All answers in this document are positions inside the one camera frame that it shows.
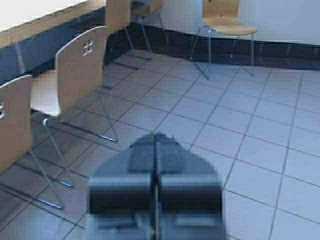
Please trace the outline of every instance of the table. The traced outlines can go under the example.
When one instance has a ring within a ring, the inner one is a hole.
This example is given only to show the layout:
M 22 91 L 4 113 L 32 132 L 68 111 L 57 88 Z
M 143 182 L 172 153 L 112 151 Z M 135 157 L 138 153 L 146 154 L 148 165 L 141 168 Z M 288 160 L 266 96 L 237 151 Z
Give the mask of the table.
M 19 42 L 106 6 L 108 0 L 8 0 L 0 8 L 0 49 L 14 44 L 20 73 L 26 72 Z

